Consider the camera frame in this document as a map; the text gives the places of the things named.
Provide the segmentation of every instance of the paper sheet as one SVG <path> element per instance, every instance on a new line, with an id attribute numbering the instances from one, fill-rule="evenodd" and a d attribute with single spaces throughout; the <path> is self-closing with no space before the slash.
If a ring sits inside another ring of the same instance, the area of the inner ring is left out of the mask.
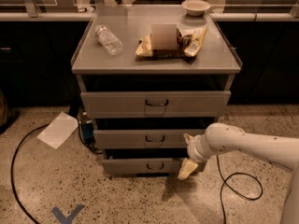
<path id="1" fill-rule="evenodd" d="M 57 149 L 77 127 L 78 121 L 62 112 L 37 138 Z"/>

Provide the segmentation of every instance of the drawer handle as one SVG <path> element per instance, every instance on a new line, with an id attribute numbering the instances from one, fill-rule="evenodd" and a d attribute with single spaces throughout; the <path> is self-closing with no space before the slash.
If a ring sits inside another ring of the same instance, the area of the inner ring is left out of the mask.
<path id="1" fill-rule="evenodd" d="M 167 106 L 168 104 L 169 104 L 168 99 L 166 100 L 165 103 L 159 103 L 159 104 L 149 103 L 148 100 L 146 100 L 146 105 L 148 105 L 148 106 Z"/>
<path id="2" fill-rule="evenodd" d="M 147 167 L 150 170 L 161 170 L 164 168 L 164 163 L 150 163 L 147 164 Z"/>
<path id="3" fill-rule="evenodd" d="M 1 52 L 11 52 L 11 48 L 10 47 L 1 47 L 0 51 Z"/>
<path id="4" fill-rule="evenodd" d="M 165 136 L 163 135 L 162 139 L 160 140 L 152 140 L 152 139 L 149 139 L 148 136 L 146 135 L 146 141 L 147 142 L 164 142 L 165 140 Z"/>

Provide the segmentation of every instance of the black cable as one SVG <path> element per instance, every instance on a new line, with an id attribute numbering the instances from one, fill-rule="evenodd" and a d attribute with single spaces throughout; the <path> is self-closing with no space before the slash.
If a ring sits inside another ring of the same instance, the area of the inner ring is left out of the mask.
<path id="1" fill-rule="evenodd" d="M 48 126 L 48 125 L 49 125 L 49 124 L 40 126 L 40 127 L 36 128 L 36 129 L 32 130 L 31 132 L 29 132 L 28 134 L 26 134 L 26 135 L 23 137 L 23 139 L 20 141 L 20 143 L 19 143 L 17 149 L 15 150 L 15 153 L 14 153 L 13 158 L 12 158 L 11 166 L 10 166 L 10 181 L 11 181 L 11 187 L 12 187 L 13 195 L 14 195 L 14 197 L 15 197 L 15 199 L 16 199 L 18 205 L 19 205 L 19 207 L 21 208 L 21 210 L 22 210 L 22 211 L 23 211 L 23 212 L 24 212 L 24 213 L 25 213 L 25 214 L 26 214 L 26 215 L 27 215 L 27 216 L 28 216 L 28 217 L 29 217 L 35 224 L 39 224 L 39 222 L 38 222 L 36 219 L 34 219 L 34 218 L 30 215 L 30 213 L 26 210 L 26 208 L 21 204 L 21 201 L 20 201 L 20 199 L 19 199 L 19 197 L 18 197 L 16 188 L 15 188 L 15 184 L 14 184 L 13 167 L 14 167 L 15 160 L 16 160 L 17 154 L 18 154 L 18 152 L 19 152 L 19 149 L 20 149 L 22 143 L 24 142 L 24 140 L 26 139 L 26 137 L 28 137 L 31 133 L 33 133 L 33 132 L 35 132 L 35 131 L 37 131 L 37 130 L 40 130 L 40 129 L 42 129 L 42 128 Z"/>
<path id="2" fill-rule="evenodd" d="M 83 140 L 82 134 L 81 134 L 81 126 L 80 126 L 80 122 L 78 120 L 78 118 L 76 118 L 77 122 L 78 122 L 78 136 L 80 138 L 81 143 L 87 148 L 89 149 L 92 153 L 94 154 L 102 154 L 102 151 L 100 151 L 99 148 L 97 147 L 92 147 L 91 144 L 86 144 L 85 141 Z"/>
<path id="3" fill-rule="evenodd" d="M 88 145 L 88 144 L 86 144 L 85 142 L 84 142 L 84 140 L 83 140 L 83 138 L 82 138 L 82 136 L 81 136 L 81 132 L 80 132 L 80 124 L 79 124 L 79 120 L 77 119 L 77 122 L 78 122 L 78 136 L 79 136 L 79 138 L 80 138 L 80 141 L 81 141 L 81 143 L 85 146 L 85 147 L 87 147 L 92 153 L 94 153 L 94 154 L 102 154 L 102 152 L 100 152 L 99 150 L 98 150 L 98 148 L 95 148 L 95 147 L 90 147 L 90 145 Z M 40 126 L 40 127 L 38 127 L 38 128 L 36 128 L 36 129 L 34 129 L 34 130 L 32 130 L 31 132 L 29 132 L 28 134 L 26 134 L 24 137 L 23 137 L 23 139 L 19 142 L 19 144 L 18 144 L 18 146 L 17 146 L 17 148 L 16 148 L 16 150 L 15 150 L 15 153 L 14 153 L 14 155 L 13 155 L 13 158 L 12 158 L 12 162 L 11 162 L 11 165 L 10 165 L 10 182 L 11 182 L 11 187 L 12 187 L 12 192 L 13 192 L 13 195 L 14 195 L 14 197 L 15 197 L 15 199 L 16 199 L 16 201 L 17 201 L 17 203 L 18 203 L 18 205 L 19 205 L 19 207 L 21 208 L 21 210 L 35 223 L 35 224 L 39 224 L 39 222 L 34 218 L 34 217 L 32 217 L 32 215 L 26 210 L 26 208 L 22 205 L 22 203 L 21 203 L 21 201 L 20 201 L 20 199 L 19 199 L 19 197 L 18 197 L 18 193 L 17 193 L 17 191 L 16 191 L 16 187 L 15 187 L 15 183 L 14 183 L 14 174 L 13 174 L 13 169 L 14 169 L 14 164 L 15 164 L 15 160 L 16 160 L 16 158 L 17 158 L 17 154 L 18 154 L 18 152 L 19 152 L 19 150 L 20 150 L 20 148 L 21 148 L 21 145 L 22 145 L 22 143 L 25 141 L 25 139 L 31 134 L 31 133 L 34 133 L 35 131 L 38 131 L 38 130 L 40 130 L 40 129 L 42 129 L 42 128 L 45 128 L 45 127 L 47 127 L 49 124 L 45 124 L 45 125 L 43 125 L 43 126 Z"/>
<path id="4" fill-rule="evenodd" d="M 246 174 L 246 173 L 234 173 L 234 174 L 231 174 L 229 175 L 228 177 L 226 177 L 224 179 L 223 175 L 222 175 L 222 172 L 221 172 L 221 166 L 220 166 L 220 163 L 219 163 L 219 156 L 217 155 L 217 165 L 218 165 L 218 170 L 219 170 L 219 173 L 221 175 L 221 179 L 223 180 L 223 183 L 222 183 L 222 186 L 221 186 L 221 208 L 222 208 L 222 212 L 223 212 L 223 223 L 226 224 L 226 214 L 225 214 L 225 209 L 224 209 L 224 204 L 223 204 L 223 200 L 222 200 L 222 192 L 223 192 L 223 188 L 224 186 L 226 185 L 228 188 L 230 188 L 235 194 L 237 194 L 238 196 L 240 196 L 241 198 L 244 198 L 248 201 L 256 201 L 258 199 L 260 199 L 263 195 L 263 186 L 261 184 L 261 182 L 256 178 L 254 177 L 253 175 L 249 175 L 249 174 Z M 261 193 L 258 197 L 256 198 L 250 198 L 250 197 L 247 197 L 243 194 L 241 194 L 240 192 L 236 191 L 235 189 L 233 189 L 230 185 L 227 184 L 227 181 L 233 177 L 234 175 L 247 175 L 251 178 L 253 178 L 259 185 L 260 185 L 260 188 L 261 188 Z"/>

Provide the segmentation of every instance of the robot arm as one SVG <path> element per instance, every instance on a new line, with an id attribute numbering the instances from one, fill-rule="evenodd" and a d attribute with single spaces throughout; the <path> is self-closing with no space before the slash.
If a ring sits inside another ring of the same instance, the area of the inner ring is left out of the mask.
<path id="1" fill-rule="evenodd" d="M 188 144 L 189 159 L 183 162 L 178 178 L 186 179 L 197 163 L 211 156 L 240 150 L 260 160 L 282 168 L 294 170 L 281 223 L 299 223 L 299 139 L 271 135 L 245 133 L 242 129 L 221 123 L 207 127 L 205 134 L 184 134 Z"/>

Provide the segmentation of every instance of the food wrapper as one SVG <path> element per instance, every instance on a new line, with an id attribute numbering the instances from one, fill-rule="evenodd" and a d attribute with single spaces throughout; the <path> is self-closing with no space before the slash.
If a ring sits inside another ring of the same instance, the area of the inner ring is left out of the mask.
<path id="1" fill-rule="evenodd" d="M 140 39 L 139 47 L 135 54 L 138 57 L 195 57 L 203 46 L 206 35 L 206 27 L 177 31 L 176 50 L 153 50 L 151 48 L 150 35 Z"/>

